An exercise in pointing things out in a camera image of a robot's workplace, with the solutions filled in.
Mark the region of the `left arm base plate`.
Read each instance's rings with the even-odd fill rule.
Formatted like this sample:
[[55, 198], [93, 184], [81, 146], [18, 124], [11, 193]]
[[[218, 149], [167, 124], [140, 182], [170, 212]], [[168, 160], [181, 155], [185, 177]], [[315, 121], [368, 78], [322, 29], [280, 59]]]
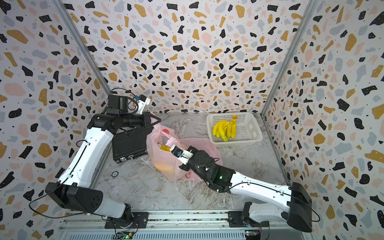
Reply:
[[111, 218], [105, 223], [105, 229], [132, 230], [145, 229], [149, 219], [149, 212], [127, 212], [119, 219]]

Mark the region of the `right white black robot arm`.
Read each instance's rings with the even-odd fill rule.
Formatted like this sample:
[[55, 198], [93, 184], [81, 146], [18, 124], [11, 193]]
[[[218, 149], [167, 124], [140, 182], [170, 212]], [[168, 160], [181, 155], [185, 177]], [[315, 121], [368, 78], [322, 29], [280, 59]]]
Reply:
[[262, 204], [245, 203], [242, 217], [247, 224], [285, 221], [293, 229], [312, 232], [315, 211], [312, 199], [303, 185], [275, 185], [247, 177], [218, 165], [207, 152], [194, 147], [185, 150], [174, 145], [171, 153], [182, 163], [180, 169], [193, 171], [211, 190], [262, 201]]

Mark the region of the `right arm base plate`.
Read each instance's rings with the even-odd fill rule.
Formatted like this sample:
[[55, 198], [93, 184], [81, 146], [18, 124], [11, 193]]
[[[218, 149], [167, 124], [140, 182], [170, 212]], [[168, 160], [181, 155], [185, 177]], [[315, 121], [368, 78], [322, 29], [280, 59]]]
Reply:
[[242, 211], [229, 211], [227, 222], [229, 223], [230, 228], [260, 228], [270, 226], [268, 221], [261, 223], [255, 222], [250, 217], [246, 217]]

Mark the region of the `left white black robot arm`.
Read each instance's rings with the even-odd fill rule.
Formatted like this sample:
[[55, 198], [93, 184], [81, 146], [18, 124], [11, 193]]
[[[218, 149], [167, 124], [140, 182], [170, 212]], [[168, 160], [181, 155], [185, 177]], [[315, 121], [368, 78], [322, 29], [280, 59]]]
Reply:
[[63, 209], [106, 216], [127, 226], [133, 218], [130, 205], [91, 189], [92, 179], [106, 147], [118, 130], [133, 128], [136, 134], [138, 129], [152, 127], [154, 116], [144, 110], [151, 102], [144, 95], [132, 98], [110, 95], [108, 101], [105, 113], [96, 114], [90, 120], [86, 136], [67, 170], [57, 182], [48, 183], [45, 191]]

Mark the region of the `pink plastic bag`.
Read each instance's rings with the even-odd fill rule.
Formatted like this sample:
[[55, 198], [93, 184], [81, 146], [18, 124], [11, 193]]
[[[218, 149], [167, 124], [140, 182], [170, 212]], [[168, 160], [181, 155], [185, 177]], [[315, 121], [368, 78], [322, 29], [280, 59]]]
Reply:
[[152, 164], [172, 182], [179, 179], [202, 181], [192, 170], [186, 171], [180, 168], [186, 163], [185, 156], [191, 156], [187, 153], [189, 147], [205, 151], [214, 158], [216, 164], [223, 165], [219, 150], [208, 138], [180, 139], [175, 130], [161, 124], [154, 125], [152, 132], [147, 135], [146, 144]]

